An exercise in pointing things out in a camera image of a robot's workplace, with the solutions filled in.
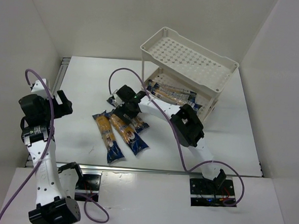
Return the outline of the spaghetti bag with white label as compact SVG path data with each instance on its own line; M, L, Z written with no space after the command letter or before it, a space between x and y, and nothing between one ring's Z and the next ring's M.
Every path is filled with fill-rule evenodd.
M109 97L106 100L109 104L111 104L113 107L118 107L118 103L115 101L115 98L113 96ZM135 131L139 134L143 132L144 130L148 129L150 126L148 123L146 123L143 119L140 117L135 117L132 119L131 122L132 126L135 128Z

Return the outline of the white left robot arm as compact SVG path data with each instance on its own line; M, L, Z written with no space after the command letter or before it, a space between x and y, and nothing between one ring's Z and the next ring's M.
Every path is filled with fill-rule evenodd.
M33 88L31 94L19 100L26 127L22 141L37 168L35 209L28 213L32 224L73 224L81 219L75 200L75 188L82 171L76 162L58 168L56 143L50 136L51 110L48 94L43 88Z

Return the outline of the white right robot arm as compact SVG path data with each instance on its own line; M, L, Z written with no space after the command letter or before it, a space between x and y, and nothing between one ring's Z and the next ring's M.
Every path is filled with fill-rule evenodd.
M202 160L200 166L203 178L209 181L217 190L226 179L226 174L214 163L204 138L203 124L193 108L184 104L173 105L148 95L145 91L134 92L124 85L114 91L114 114L122 121L130 124L139 113L145 113L168 122L174 133L178 148L187 147L192 154Z

